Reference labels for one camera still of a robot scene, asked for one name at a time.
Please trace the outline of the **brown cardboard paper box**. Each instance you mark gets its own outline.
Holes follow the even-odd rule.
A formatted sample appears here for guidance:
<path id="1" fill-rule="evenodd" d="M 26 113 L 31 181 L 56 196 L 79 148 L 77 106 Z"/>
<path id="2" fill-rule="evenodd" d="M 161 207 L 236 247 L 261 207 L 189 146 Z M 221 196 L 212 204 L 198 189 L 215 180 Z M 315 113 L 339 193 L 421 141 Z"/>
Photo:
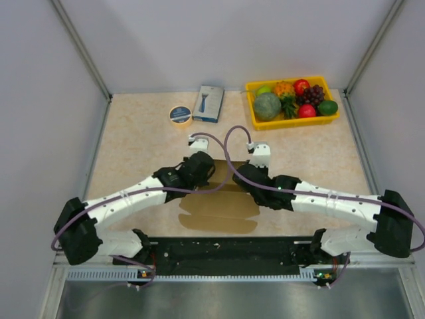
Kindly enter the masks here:
<path id="1" fill-rule="evenodd" d="M 179 215 L 182 226 L 206 232 L 245 235 L 255 230 L 254 217 L 260 214 L 259 206 L 227 173 L 224 160 L 214 161 L 215 172 L 203 190 L 211 190 L 224 184 L 219 190 L 207 194 L 188 194 L 180 203 L 184 213 Z"/>

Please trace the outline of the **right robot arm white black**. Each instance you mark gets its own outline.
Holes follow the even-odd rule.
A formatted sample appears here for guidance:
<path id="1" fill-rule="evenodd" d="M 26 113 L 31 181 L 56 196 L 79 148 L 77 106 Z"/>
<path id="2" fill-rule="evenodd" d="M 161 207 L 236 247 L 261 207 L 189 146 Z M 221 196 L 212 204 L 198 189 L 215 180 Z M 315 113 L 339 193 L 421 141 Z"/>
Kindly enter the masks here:
<path id="1" fill-rule="evenodd" d="M 369 249 L 400 259 L 411 254 L 413 213 L 395 191 L 386 190 L 383 195 L 339 193 L 297 177 L 269 177 L 266 168 L 249 163 L 242 164 L 232 179 L 259 206 L 319 213 L 350 222 L 350 227 L 315 232 L 309 252 L 318 263 Z"/>

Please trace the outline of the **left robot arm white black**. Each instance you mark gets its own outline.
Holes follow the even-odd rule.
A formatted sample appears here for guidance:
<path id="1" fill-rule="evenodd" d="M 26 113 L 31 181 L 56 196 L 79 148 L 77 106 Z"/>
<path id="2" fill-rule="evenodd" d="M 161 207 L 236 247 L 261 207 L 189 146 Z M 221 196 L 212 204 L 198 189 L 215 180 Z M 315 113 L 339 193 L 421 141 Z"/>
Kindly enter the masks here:
<path id="1" fill-rule="evenodd" d="M 215 171 L 214 160 L 196 152 L 173 167 L 162 167 L 143 181 L 100 199 L 69 199 L 54 226 L 53 245 L 68 263 L 81 265 L 95 256 L 118 255 L 135 263 L 151 254 L 146 235 L 138 229 L 111 231 L 110 226 L 145 208 L 162 205 L 207 186 Z"/>

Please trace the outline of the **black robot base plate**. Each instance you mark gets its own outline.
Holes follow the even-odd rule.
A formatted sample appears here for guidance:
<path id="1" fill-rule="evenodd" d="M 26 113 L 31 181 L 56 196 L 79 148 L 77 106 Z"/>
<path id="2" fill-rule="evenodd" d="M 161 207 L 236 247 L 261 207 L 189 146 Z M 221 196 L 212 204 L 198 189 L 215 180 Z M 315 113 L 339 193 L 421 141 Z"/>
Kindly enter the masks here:
<path id="1" fill-rule="evenodd" d="M 343 265 L 347 255 L 332 257 L 313 237 L 147 237 L 149 243 L 131 260 L 155 266 L 160 276 L 243 276 L 299 274 L 311 265 Z"/>

